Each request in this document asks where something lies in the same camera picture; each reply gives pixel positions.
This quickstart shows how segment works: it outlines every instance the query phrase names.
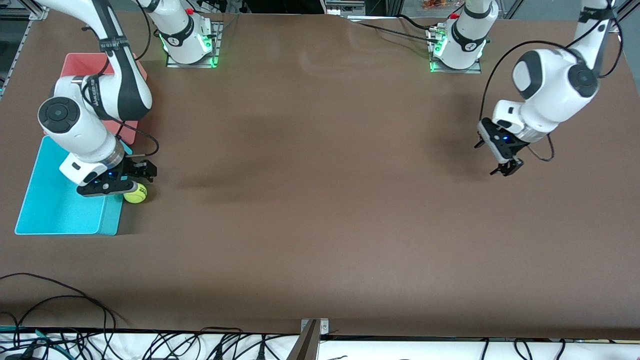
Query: pink bin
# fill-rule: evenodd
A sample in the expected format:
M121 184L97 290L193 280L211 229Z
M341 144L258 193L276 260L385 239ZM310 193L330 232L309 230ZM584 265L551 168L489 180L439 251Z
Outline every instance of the pink bin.
M67 54L65 58L65 64L62 65L62 71L60 72L60 77L63 76L86 76L98 73L102 70L104 66L104 62L107 61L107 56L104 53L70 53ZM142 77L147 80L147 72L140 64L140 61L136 62L138 64L138 69L142 73ZM113 74L113 68L111 64L104 71L105 74ZM120 124L113 120L105 120L104 126L106 126L107 130L112 133L116 133L118 128L120 128ZM127 121L127 125L137 128L137 121ZM136 139L136 132L123 127L120 131L120 136L122 137L122 141L131 145L133 141Z

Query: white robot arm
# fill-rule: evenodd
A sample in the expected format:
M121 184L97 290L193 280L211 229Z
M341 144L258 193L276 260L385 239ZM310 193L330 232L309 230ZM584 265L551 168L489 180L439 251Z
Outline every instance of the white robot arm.
M102 120L140 120L151 109L149 88L133 58L127 38L108 0L38 0L42 5L73 16L93 29L113 67L113 75L64 76L59 78L38 111L44 131L70 154L60 171L78 184L85 196L135 191L134 181L106 179L127 176L136 165L125 157L121 143ZM133 177L151 180L155 167L142 163Z
M212 51L204 38L211 22L184 9L180 0L133 0L151 16L169 55L182 64L194 63Z
M445 23L447 37L434 55L452 69L467 69L482 55L486 36L498 18L495 0L467 0L457 19Z
M524 102L500 100L493 118L478 123L481 140L498 160L497 172L513 174L524 163L517 152L537 142L585 107L598 92L609 21L615 0L582 0L574 44L526 52L513 69Z

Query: yellow-green ball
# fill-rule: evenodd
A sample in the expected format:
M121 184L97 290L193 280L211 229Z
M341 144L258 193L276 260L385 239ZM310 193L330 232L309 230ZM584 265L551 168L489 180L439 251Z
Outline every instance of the yellow-green ball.
M131 204L139 204L147 198L147 188L144 185L138 184L138 189L131 193L124 194L124 199Z

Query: brown table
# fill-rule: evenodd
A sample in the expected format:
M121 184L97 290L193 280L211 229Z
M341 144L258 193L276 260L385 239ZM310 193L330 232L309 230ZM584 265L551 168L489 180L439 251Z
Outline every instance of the brown table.
M140 52L140 14L119 16ZM161 142L150 200L126 204L112 238L18 237L36 111L65 54L97 49L81 26L59 13L36 22L0 102L0 273L77 286L122 327L296 332L325 317L339 334L640 336L640 105L626 62L554 132L555 161L524 153L516 175L490 177L492 155L472 148L499 56L524 40L567 43L574 23L498 21L482 75L430 73L424 44L336 16L242 15L218 69L166 69L154 40L140 126ZM517 56L486 115L519 99ZM0 308L60 293L9 279ZM101 314L61 300L26 325L100 327Z

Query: blue bin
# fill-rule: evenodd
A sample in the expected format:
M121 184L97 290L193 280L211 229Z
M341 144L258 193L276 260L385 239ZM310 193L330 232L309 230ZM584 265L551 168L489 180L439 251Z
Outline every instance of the blue bin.
M22 202L16 235L113 236L118 232L122 194L83 197L58 169L68 152L42 138Z

